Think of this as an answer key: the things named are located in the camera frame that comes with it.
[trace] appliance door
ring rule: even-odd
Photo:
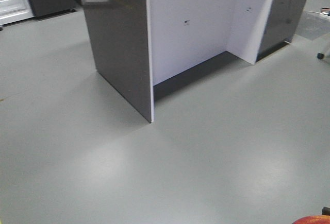
[[[33,17],[28,0],[0,0],[0,24]]]

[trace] cabinet side panel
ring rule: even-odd
[[[307,0],[274,0],[260,53],[294,35]]]
[[[254,64],[273,0],[237,0],[227,51]]]
[[[146,0],[102,0],[84,11],[97,71],[152,122]]]

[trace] chair wheel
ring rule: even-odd
[[[322,209],[322,215],[330,215],[330,208],[324,207]]]
[[[323,53],[318,53],[317,58],[318,59],[323,59],[324,58],[324,54]]]

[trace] red object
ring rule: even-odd
[[[295,221],[293,224],[330,224],[330,216],[308,216]]]

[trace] gray cabinet panel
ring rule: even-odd
[[[84,11],[97,71],[152,122],[146,0],[100,0]]]
[[[274,0],[259,53],[292,37],[306,0]]]

